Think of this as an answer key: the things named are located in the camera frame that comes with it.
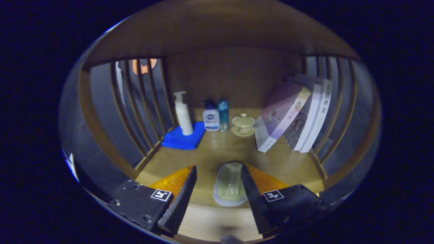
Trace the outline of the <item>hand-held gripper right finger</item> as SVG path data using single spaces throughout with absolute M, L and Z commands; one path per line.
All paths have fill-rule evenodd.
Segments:
M 332 212 L 332 206 L 302 184 L 285 187 L 243 164 L 241 179 L 259 234 L 282 238 L 304 230 Z

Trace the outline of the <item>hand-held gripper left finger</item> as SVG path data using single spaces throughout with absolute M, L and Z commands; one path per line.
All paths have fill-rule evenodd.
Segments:
M 195 165 L 186 167 L 177 194 L 163 187 L 147 187 L 127 181 L 107 205 L 138 227 L 172 238 L 178 233 L 196 181 Z

